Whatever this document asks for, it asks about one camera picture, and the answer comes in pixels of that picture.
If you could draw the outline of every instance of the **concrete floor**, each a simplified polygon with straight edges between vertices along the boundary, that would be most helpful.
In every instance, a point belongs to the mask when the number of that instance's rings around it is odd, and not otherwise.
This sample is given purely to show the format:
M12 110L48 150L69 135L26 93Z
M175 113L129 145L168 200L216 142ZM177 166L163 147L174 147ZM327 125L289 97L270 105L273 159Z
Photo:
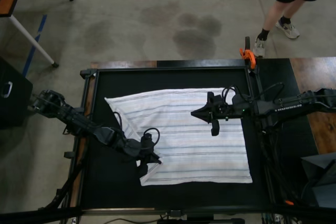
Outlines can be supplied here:
M53 89L78 106L84 84L79 71L89 68L93 61L240 58L245 36L254 40L272 3L18 0L14 15L33 36L37 35L42 15L48 15L39 43L60 67L52 69L35 52L27 76L34 92ZM300 38L292 41L273 30L267 58L336 56L335 3L319 0L305 4L293 19ZM9 20L1 18L0 55L22 72L30 48ZM61 134L63 129L57 120L34 115L22 127L0 132L0 212L37 209L49 203L63 185L69 161L62 156L73 145L71 136ZM260 215L249 218L260 222ZM92 217L89 222L96 223Z

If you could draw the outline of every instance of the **white sneaker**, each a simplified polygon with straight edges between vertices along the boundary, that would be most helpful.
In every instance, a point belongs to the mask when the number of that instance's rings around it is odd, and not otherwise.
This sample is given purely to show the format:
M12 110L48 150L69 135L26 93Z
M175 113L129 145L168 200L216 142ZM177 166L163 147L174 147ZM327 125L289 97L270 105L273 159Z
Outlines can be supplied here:
M254 43L253 53L257 57L265 56L265 46L266 41L260 40L258 37L256 38L256 42Z
M276 27L281 29L286 34L286 36L290 39L297 39L300 36L299 31L292 24L283 24L279 20L275 25Z

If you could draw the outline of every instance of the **white towel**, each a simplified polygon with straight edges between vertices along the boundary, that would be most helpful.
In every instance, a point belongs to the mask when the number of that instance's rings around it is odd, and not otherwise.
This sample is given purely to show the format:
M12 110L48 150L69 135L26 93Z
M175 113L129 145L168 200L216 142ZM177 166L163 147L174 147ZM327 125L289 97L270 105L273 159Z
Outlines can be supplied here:
M207 93L223 88L159 90L105 100L121 114L126 137L140 140L143 132L157 128L155 152L162 165L152 164L141 185L174 185L185 182L252 183L240 119L220 120L218 136L211 124L190 112L203 107ZM230 91L227 102L232 103ZM157 134L151 131L153 141Z

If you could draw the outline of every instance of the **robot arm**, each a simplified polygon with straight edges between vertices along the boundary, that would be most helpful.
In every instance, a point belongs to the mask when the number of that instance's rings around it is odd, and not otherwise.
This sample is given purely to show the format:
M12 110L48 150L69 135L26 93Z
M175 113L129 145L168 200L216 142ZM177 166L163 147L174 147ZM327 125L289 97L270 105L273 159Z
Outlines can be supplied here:
M336 90L320 89L307 91L295 97L263 101L249 99L247 95L237 93L227 104L222 95L208 93L207 103L201 109L191 112L207 123L212 123L212 136L219 134L218 120L255 116L262 120L263 131L269 132L283 122L313 112L336 113Z
M65 102L63 95L53 90L43 90L33 104L35 112L47 117L57 118L66 124L64 132L74 136L94 136L99 142L123 152L131 157L143 159L150 156L150 163L161 163L154 153L151 134L146 133L141 141L126 138L121 129L102 127L83 115L82 108L73 108Z

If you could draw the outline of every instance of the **black sock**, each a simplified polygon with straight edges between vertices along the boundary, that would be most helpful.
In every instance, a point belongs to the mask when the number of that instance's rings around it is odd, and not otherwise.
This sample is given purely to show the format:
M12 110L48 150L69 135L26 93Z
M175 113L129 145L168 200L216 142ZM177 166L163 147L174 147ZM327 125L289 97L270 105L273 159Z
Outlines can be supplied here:
M290 18L286 18L285 16L282 16L280 19L280 22L283 24L290 24Z
M269 31L262 29L261 33L258 35L258 39L267 40L268 33Z

